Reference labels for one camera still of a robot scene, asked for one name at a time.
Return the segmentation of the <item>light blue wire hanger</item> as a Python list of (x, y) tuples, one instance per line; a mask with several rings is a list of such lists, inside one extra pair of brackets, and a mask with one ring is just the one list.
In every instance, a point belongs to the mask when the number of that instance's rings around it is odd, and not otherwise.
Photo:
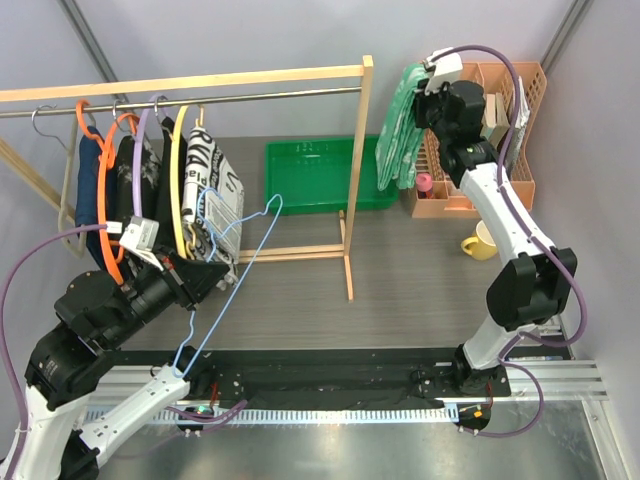
[(275, 193), (266, 201), (266, 205), (263, 210), (254, 212), (251, 215), (245, 216), (243, 218), (239, 218), (238, 216), (235, 216), (234, 219), (231, 222), (229, 222), (224, 229), (221, 229), (220, 227), (217, 227), (214, 224), (213, 218), (206, 216), (207, 207), (214, 205), (214, 200), (212, 198), (208, 199), (209, 194), (215, 196), (220, 202), (223, 201), (222, 194), (214, 187), (205, 188), (204, 191), (200, 193), (197, 197), (196, 218), (201, 220), (204, 227), (206, 228), (206, 231), (209, 234), (209, 240), (210, 240), (210, 246), (211, 246), (211, 250), (208, 256), (205, 258), (207, 265), (213, 262), (213, 260), (215, 259), (215, 256), (222, 249), (222, 247), (227, 247), (228, 253), (231, 253), (231, 247), (234, 246), (236, 248), (236, 250), (234, 251), (234, 253), (236, 254), (235, 259), (239, 259), (239, 256), (240, 256), (239, 248), (240, 248), (240, 242), (242, 238), (243, 223), (250, 221), (258, 216), (262, 216), (262, 217), (266, 216), (269, 213), (271, 205), (274, 202), (278, 201), (279, 205), (276, 208), (274, 217), (269, 227), (267, 228), (264, 236), (262, 237), (257, 250), (251, 255), (248, 266), (242, 272), (242, 275), (239, 277), (239, 279), (236, 281), (236, 283), (232, 287), (232, 292), (229, 294), (218, 316), (211, 324), (204, 339), (201, 341), (200, 345), (195, 350), (195, 353), (190, 358), (187, 358), (186, 348), (188, 347), (189, 341), (192, 339), (192, 337), (195, 334), (195, 322), (196, 322), (196, 316), (197, 316), (196, 310), (191, 311), (191, 314), (189, 317), (189, 333), (185, 337), (185, 339), (180, 343), (178, 349), (176, 350), (175, 355), (173, 357), (173, 365), (171, 367), (173, 376), (179, 379), (185, 379), (189, 374), (190, 370), (195, 365), (195, 362), (198, 359), (199, 355), (203, 351), (204, 347), (206, 346), (209, 339), (211, 338), (216, 328), (218, 327), (219, 323), (221, 322), (226, 311), (228, 310), (231, 303), (233, 302), (237, 294), (237, 290), (240, 288), (246, 276), (248, 275), (253, 263), (257, 260), (258, 254), (262, 251), (262, 248), (264, 247), (273, 228), (275, 227), (277, 220), (279, 219), (280, 214), (282, 212), (282, 208), (284, 207), (284, 199), (282, 195), (280, 193)]

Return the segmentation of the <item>green white trousers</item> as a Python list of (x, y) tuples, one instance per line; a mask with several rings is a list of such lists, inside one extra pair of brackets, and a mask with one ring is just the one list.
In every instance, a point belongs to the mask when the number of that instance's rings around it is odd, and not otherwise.
[(424, 129), (416, 126), (414, 100), (418, 84), (427, 79), (422, 63), (408, 65), (394, 91), (375, 147), (377, 189), (394, 181), (400, 190), (412, 188)]

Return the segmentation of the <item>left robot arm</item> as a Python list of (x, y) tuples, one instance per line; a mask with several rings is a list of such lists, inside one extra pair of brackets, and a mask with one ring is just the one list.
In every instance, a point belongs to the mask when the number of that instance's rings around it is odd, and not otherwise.
[(223, 263), (174, 252), (124, 285), (105, 271), (81, 274), (54, 304), (56, 327), (32, 351), (25, 371), (20, 425), (1, 465), (4, 479), (95, 479), (116, 451), (161, 410), (204, 398), (212, 368), (190, 345), (99, 420), (76, 423), (122, 344), (178, 304), (195, 312), (227, 275)]

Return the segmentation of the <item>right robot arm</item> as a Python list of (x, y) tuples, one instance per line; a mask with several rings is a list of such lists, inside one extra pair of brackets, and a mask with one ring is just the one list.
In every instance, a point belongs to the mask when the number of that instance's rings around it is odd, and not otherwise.
[(480, 85), (458, 80), (433, 87), (422, 80), (414, 109), (417, 126), (439, 142), (442, 170), (480, 214), (502, 263), (486, 294), (485, 321), (454, 354), (452, 386), (471, 396), (484, 391), (518, 340), (564, 310), (577, 258), (539, 231), (499, 165), (496, 149), (482, 136)]

